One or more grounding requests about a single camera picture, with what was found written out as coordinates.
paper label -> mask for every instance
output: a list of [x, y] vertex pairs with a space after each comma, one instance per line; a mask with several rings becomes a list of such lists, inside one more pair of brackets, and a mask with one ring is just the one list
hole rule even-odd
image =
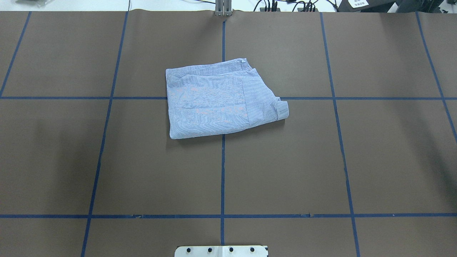
[[367, 0], [348, 0], [348, 2], [352, 6], [352, 8], [358, 8], [368, 5]]

light blue cloth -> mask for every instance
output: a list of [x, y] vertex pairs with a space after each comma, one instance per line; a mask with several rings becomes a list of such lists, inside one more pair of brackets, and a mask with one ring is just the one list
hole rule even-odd
[[289, 116], [246, 59], [166, 70], [170, 137], [228, 134]]

metal clamp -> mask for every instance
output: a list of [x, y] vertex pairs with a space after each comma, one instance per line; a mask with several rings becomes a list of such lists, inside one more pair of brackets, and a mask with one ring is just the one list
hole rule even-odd
[[232, 0], [216, 0], [216, 16], [232, 16]]

fabric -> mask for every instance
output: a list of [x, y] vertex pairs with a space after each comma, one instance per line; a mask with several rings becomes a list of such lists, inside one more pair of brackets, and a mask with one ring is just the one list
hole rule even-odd
[[246, 59], [166, 70], [170, 137], [228, 134], [289, 116]]

